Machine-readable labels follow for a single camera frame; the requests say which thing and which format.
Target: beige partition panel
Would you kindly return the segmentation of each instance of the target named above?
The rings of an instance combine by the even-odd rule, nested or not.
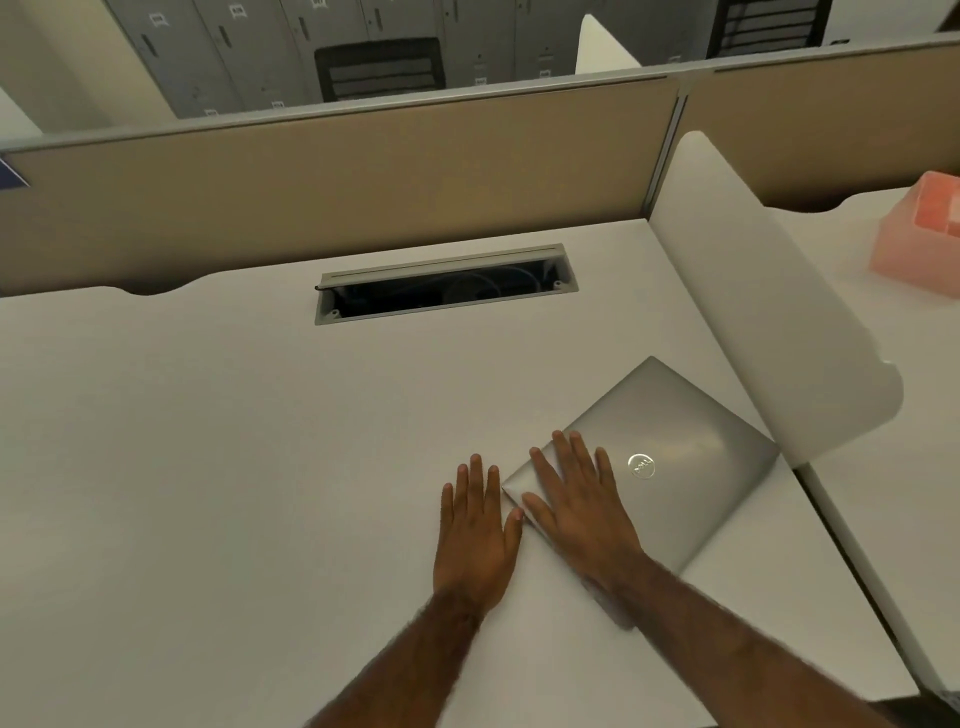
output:
[[[717,69],[691,90],[674,142],[702,131],[768,206],[960,172],[960,44]]]
[[[665,78],[10,154],[0,292],[162,290],[225,269],[637,217]]]

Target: locker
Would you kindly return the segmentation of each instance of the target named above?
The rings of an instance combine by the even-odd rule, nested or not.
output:
[[[443,0],[448,86],[514,79],[516,0]]]
[[[180,118],[244,110],[191,0],[108,0]]]
[[[300,52],[310,101],[319,104],[324,97],[314,52],[370,40],[360,0],[280,0],[280,5]]]
[[[194,0],[247,109],[307,103],[297,47],[276,0]]]
[[[587,0],[516,0],[518,81],[574,72],[587,7]]]
[[[361,0],[370,40],[437,37],[433,0]]]

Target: pink container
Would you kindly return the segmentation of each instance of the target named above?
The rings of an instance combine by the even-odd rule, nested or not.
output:
[[[920,177],[880,222],[870,269],[960,298],[960,178]]]

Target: laptop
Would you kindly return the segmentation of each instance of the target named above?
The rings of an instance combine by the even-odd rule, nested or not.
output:
[[[564,432],[571,430],[583,435],[591,453],[598,446],[607,450],[620,500],[643,550],[675,573],[766,477],[780,455],[769,437],[654,356]],[[561,473],[552,443],[543,454]],[[549,502],[530,461],[507,478],[503,490],[520,507],[520,496],[528,491]],[[605,603],[603,595],[585,586],[617,623],[628,621],[613,613],[615,607]]]

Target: desk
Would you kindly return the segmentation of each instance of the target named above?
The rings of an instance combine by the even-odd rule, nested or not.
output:
[[[960,303],[867,269],[878,220],[905,191],[774,213],[903,376],[897,417],[817,458],[811,483],[917,675],[960,691]]]
[[[578,293],[313,325],[324,271],[553,243]],[[7,299],[0,340],[10,725],[301,725],[427,599],[456,465],[511,472],[648,354],[763,428],[645,221]],[[782,461],[688,577],[864,696],[916,692]],[[711,722],[530,529],[445,724],[491,706]]]

